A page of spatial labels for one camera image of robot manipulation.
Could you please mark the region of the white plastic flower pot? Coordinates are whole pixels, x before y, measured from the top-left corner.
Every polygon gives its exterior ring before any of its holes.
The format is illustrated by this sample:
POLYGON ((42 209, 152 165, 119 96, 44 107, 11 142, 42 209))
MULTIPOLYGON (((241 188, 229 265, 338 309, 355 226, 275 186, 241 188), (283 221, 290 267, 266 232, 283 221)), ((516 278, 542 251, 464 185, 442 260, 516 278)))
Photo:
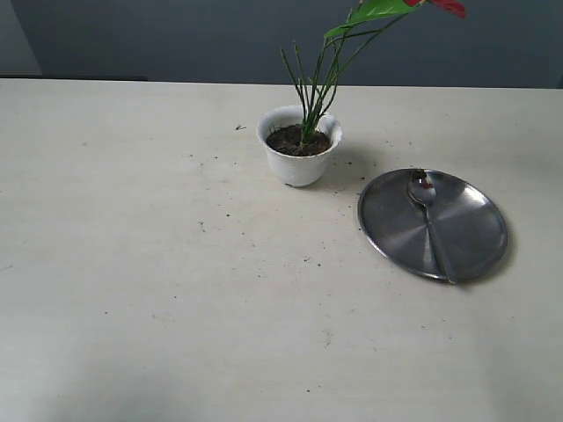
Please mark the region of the white plastic flower pot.
POLYGON ((263 115, 256 128, 257 138, 266 151, 271 171, 283 184, 292 187, 309 186, 319 180, 343 140, 340 122, 331 114, 326 114, 316 127, 330 140, 330 148, 326 151, 313 156, 289 156, 267 145, 267 137, 275 130, 300 123, 302 117, 301 106, 281 106, 263 115))

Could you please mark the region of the round steel plate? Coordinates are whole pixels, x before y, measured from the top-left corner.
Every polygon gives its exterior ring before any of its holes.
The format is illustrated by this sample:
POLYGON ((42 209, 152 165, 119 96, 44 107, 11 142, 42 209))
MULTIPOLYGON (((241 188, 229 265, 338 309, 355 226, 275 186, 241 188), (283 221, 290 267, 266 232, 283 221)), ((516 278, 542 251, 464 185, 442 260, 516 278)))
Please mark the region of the round steel plate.
MULTIPOLYGON (((371 180, 357 204, 358 221, 384 257, 410 273, 445 281, 429 242, 422 209, 407 184, 414 169, 388 171, 371 180)), ((423 169, 436 189, 433 216, 458 282, 485 275, 508 247, 508 227, 480 190, 445 172, 423 169)))

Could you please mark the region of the brown soil clump with roots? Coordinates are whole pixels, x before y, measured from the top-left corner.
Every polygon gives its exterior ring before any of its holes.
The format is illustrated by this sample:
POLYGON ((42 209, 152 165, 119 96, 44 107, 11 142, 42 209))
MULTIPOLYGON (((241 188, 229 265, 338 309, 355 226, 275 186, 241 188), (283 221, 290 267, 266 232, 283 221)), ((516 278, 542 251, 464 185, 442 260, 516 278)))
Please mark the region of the brown soil clump with roots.
POLYGON ((317 130, 302 137, 300 125, 281 127, 268 135, 267 146, 287 156, 315 156, 332 147, 330 138, 317 130))

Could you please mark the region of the red artificial flower with stems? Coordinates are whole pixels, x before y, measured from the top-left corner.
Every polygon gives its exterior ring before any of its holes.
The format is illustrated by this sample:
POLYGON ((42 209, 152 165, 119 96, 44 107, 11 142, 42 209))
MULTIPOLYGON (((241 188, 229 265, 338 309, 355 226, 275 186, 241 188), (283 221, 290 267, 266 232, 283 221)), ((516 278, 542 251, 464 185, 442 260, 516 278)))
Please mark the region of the red artificial flower with stems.
POLYGON ((293 44, 294 63, 290 63, 286 52, 281 51, 283 64, 303 110, 301 122, 295 124, 301 126, 303 138, 317 130, 318 122, 333 104, 340 79, 353 59, 378 36, 425 4, 425 1, 360 1, 342 24, 325 33, 310 76, 304 71, 296 43, 293 44))

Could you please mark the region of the steel spork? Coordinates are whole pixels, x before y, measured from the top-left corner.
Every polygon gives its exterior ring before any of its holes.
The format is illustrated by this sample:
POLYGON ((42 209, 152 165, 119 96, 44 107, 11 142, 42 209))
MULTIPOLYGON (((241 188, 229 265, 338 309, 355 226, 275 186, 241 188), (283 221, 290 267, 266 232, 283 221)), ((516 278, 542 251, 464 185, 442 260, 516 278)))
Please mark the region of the steel spork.
POLYGON ((443 269, 446 280, 452 285, 457 284, 457 276, 450 263, 448 252, 435 226, 432 207, 437 193, 425 170, 414 169, 411 171, 407 191, 411 200, 423 211, 430 238, 429 242, 434 250, 436 262, 443 269))

